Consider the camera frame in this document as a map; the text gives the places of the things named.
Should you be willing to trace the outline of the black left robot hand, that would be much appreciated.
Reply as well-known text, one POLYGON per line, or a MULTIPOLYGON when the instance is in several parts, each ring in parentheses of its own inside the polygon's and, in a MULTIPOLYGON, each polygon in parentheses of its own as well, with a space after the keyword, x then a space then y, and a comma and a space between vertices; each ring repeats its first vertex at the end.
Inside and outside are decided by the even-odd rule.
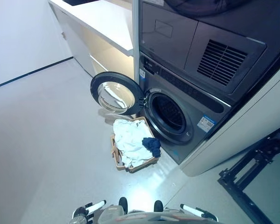
POLYGON ((101 209, 106 204, 106 200, 102 200, 98 203, 88 203, 82 207, 77 208, 72 215, 72 218, 82 216, 86 220, 89 220, 94 215, 93 213, 99 209, 101 209))

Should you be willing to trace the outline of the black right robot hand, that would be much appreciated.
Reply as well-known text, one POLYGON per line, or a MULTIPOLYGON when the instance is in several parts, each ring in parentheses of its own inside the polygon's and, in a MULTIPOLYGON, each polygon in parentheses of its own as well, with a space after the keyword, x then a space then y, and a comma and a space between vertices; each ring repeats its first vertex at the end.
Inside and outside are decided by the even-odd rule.
POLYGON ((192 208, 192 207, 189 207, 185 204, 180 204, 180 207, 181 207, 181 209, 186 210, 186 211, 188 211, 188 212, 190 212, 190 213, 192 213, 192 214, 194 214, 198 217, 208 218, 208 219, 212 219, 216 222, 219 222, 219 219, 214 214, 212 214, 212 213, 210 213, 206 210, 200 209, 198 207, 192 208))

